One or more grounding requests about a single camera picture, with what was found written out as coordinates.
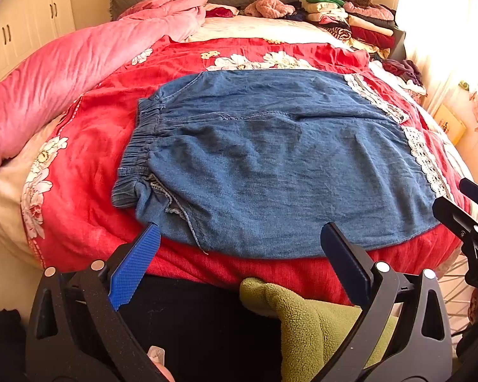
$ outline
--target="bed sheet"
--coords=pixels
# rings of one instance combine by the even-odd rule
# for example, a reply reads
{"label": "bed sheet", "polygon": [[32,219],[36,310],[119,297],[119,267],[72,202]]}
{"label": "bed sheet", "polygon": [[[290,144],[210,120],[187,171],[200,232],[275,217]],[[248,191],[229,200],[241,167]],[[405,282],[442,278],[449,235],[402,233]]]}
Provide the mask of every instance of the bed sheet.
{"label": "bed sheet", "polygon": [[[238,16],[235,18],[208,18],[205,24],[197,33],[193,34],[186,41],[205,41],[220,37],[241,37],[241,38],[262,38],[273,42],[285,41],[288,43],[330,43],[334,47],[349,50],[342,42],[307,23],[271,20],[266,18],[249,18]],[[418,107],[414,101],[393,81],[386,76],[384,70],[375,70],[373,73],[388,83],[397,93],[403,96],[408,102]],[[431,131],[439,137],[445,146],[446,155],[461,176],[470,178],[470,172],[464,164],[460,155],[449,142],[446,135],[439,128],[437,123],[421,108],[421,115],[427,122]],[[21,213],[19,201],[21,199],[21,190],[23,189],[26,173],[32,166],[36,153],[42,143],[49,138],[51,129],[56,124],[52,122],[49,127],[44,128],[36,134],[26,145],[25,153],[21,154],[19,159],[15,158],[0,169],[0,245],[8,249],[7,255],[20,258],[28,264],[40,267],[39,260],[33,257],[31,249],[28,247],[24,229],[21,225]],[[8,175],[9,168],[17,176]],[[477,217],[478,207],[471,207],[471,214]]]}

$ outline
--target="white lace trim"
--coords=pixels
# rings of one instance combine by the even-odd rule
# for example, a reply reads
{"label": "white lace trim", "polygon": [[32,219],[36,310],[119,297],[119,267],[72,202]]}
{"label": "white lace trim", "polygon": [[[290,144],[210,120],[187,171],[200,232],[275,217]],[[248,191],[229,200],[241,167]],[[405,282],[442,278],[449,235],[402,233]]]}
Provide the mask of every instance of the white lace trim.
{"label": "white lace trim", "polygon": [[443,175],[441,168],[437,164],[434,154],[430,151],[423,134],[411,126],[402,126],[405,136],[411,147],[411,154],[416,158],[416,162],[422,167],[430,187],[435,192],[436,198],[445,196],[450,201],[455,202],[448,181]]}
{"label": "white lace trim", "polygon": [[409,119],[409,116],[403,112],[402,109],[396,107],[384,99],[382,99],[377,93],[375,93],[370,86],[367,85],[363,76],[357,73],[344,75],[347,84],[363,98],[370,101],[374,106],[377,106],[389,117],[391,117],[396,123],[401,124]]}
{"label": "white lace trim", "polygon": [[[352,73],[349,75],[344,75],[347,84],[358,94],[363,96],[363,98],[370,101],[371,104],[377,106],[379,109],[384,111],[389,117],[391,117],[395,122],[401,124],[409,119],[409,116],[404,113],[399,107],[391,105],[387,101],[383,100],[375,91],[368,86],[368,84],[363,79],[363,76],[358,75],[357,73]],[[416,158],[416,162],[422,167],[423,173],[427,176],[427,181],[430,184],[430,187],[435,192],[435,196],[445,196],[450,201],[455,201],[450,186],[446,177],[443,175],[441,168],[437,164],[434,154],[430,151],[423,134],[418,131],[416,128],[410,126],[401,126],[404,130],[405,137],[407,138],[408,144],[411,148],[411,154]]]}

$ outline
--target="blue clamp pad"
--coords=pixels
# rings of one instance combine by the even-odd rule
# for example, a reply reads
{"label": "blue clamp pad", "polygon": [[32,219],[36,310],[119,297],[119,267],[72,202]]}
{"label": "blue clamp pad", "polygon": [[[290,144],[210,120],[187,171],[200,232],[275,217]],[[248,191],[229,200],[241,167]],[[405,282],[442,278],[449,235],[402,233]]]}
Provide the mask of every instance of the blue clamp pad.
{"label": "blue clamp pad", "polygon": [[113,272],[108,297],[115,310],[129,303],[147,267],[159,250],[160,243],[161,231],[156,224],[151,223],[136,239],[122,263]]}

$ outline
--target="red bedspread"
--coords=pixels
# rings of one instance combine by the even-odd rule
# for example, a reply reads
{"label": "red bedspread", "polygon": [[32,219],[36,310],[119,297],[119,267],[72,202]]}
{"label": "red bedspread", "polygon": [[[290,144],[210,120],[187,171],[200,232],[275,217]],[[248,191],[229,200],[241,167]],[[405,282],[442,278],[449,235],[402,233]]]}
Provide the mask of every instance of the red bedspread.
{"label": "red bedspread", "polygon": [[[85,93],[68,110],[25,185],[22,211],[29,244],[44,267],[83,269],[106,259],[120,244],[134,239],[141,225],[132,211],[116,209],[111,191],[122,153],[135,126],[139,98],[180,76],[205,71],[217,57],[228,66],[245,68],[263,61],[269,52],[284,51],[320,70],[360,73],[386,101],[396,104],[422,131],[447,179],[456,203],[469,211],[470,202],[458,191],[458,174],[448,162],[441,141],[430,132],[416,108],[368,69],[368,54],[346,52],[325,44],[269,44],[262,39],[216,39],[172,43],[167,37]],[[371,251],[401,272],[435,268],[459,245],[442,225],[404,244]],[[222,254],[206,255],[196,246],[162,238],[148,273],[191,279],[222,287],[237,287],[245,277],[274,282],[305,298],[346,303],[347,297],[327,259],[247,260]]]}

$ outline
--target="pink clothing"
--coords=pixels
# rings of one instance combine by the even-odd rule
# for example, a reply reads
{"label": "pink clothing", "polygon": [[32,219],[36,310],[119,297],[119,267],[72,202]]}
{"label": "pink clothing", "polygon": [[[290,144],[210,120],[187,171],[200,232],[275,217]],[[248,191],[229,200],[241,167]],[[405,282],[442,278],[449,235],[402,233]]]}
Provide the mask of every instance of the pink clothing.
{"label": "pink clothing", "polygon": [[245,8],[247,16],[280,18],[293,14],[296,9],[292,5],[283,4],[280,0],[257,0]]}
{"label": "pink clothing", "polygon": [[346,12],[355,12],[365,17],[378,18],[379,20],[392,21],[394,20],[393,13],[382,5],[373,4],[370,7],[357,7],[350,1],[344,4]]}
{"label": "pink clothing", "polygon": [[0,82],[0,165],[82,93],[162,36],[183,40],[196,32],[205,21],[205,3],[141,2],[121,20],[77,30],[34,52]]}

